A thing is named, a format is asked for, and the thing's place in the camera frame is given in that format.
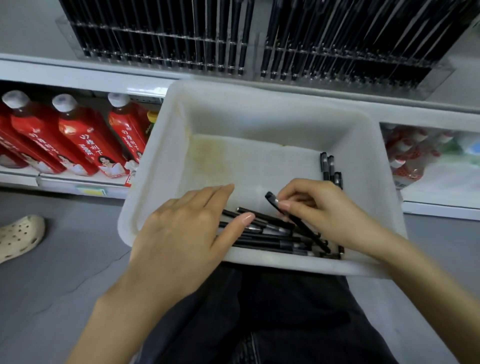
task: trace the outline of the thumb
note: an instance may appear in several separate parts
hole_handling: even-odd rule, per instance
[[[227,254],[228,250],[232,247],[233,243],[240,237],[246,226],[255,218],[252,212],[245,212],[234,218],[217,236],[213,243],[212,249],[216,250],[223,258]]]
[[[302,202],[291,200],[280,201],[278,203],[278,207],[282,211],[286,211],[293,216],[305,220],[310,225],[316,227],[318,230],[320,230],[322,227],[324,216],[322,211],[317,208],[308,207]]]

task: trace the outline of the dark jeans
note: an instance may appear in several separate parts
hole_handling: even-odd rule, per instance
[[[167,312],[135,363],[396,360],[345,277],[223,263]]]

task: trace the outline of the forearm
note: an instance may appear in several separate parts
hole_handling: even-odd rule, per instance
[[[462,364],[480,358],[480,303],[448,273],[396,235],[382,257],[390,275]]]
[[[139,293],[121,278],[100,297],[67,364],[127,364],[171,306],[147,307]]]

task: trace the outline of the stain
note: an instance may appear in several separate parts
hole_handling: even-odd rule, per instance
[[[202,177],[206,185],[229,183],[232,176],[230,163],[225,158],[228,141],[219,137],[194,135],[186,156],[189,174]]]

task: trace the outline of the gray floor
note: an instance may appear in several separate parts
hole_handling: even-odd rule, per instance
[[[117,235],[121,202],[0,191],[0,226],[27,214],[49,222],[32,252],[0,265],[0,362],[59,364],[96,298],[122,273],[129,248]],[[406,216],[410,238],[480,295],[480,222]],[[372,324],[401,364],[456,360],[388,280],[349,278]]]

